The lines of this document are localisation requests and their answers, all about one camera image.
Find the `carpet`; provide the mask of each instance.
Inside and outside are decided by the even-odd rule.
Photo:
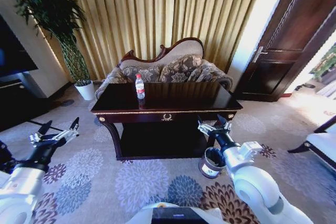
[[[299,146],[336,106],[301,90],[274,103],[242,101],[231,136],[239,143],[258,141],[263,150],[256,166],[269,172],[289,202],[314,223],[331,224],[336,220],[335,172],[310,152],[287,150]],[[226,171],[208,179],[198,171],[197,158],[116,161],[108,130],[89,111],[94,102],[84,101],[74,87],[59,101],[60,107],[34,120],[53,120],[54,127],[67,129],[79,116],[80,136],[55,152],[34,223],[125,223],[143,206],[158,201],[219,207],[229,223],[259,223],[235,194]],[[33,149],[28,136],[38,128],[26,122],[1,132],[0,139],[17,159],[25,158]],[[117,129],[121,133],[122,125]]]

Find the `white flower pot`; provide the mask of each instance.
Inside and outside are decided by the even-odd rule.
[[[79,93],[82,95],[82,97],[84,98],[84,100],[92,100],[94,97],[95,97],[95,89],[93,87],[93,82],[91,81],[91,83],[89,85],[86,85],[86,86],[81,86],[81,87],[78,87],[76,86],[76,89],[79,91]]]

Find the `television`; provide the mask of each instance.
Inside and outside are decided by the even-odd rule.
[[[0,77],[35,69],[29,54],[0,15]]]

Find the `white chair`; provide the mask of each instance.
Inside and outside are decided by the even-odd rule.
[[[313,151],[331,168],[336,170],[336,116],[320,126],[306,141],[289,153]]]

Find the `table drawer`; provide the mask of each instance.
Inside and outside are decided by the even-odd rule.
[[[136,123],[136,122],[172,122],[197,120],[199,115],[202,120],[217,120],[220,114],[227,120],[232,120],[237,111],[220,112],[144,112],[144,113],[118,113],[97,114],[100,121],[108,123]]]

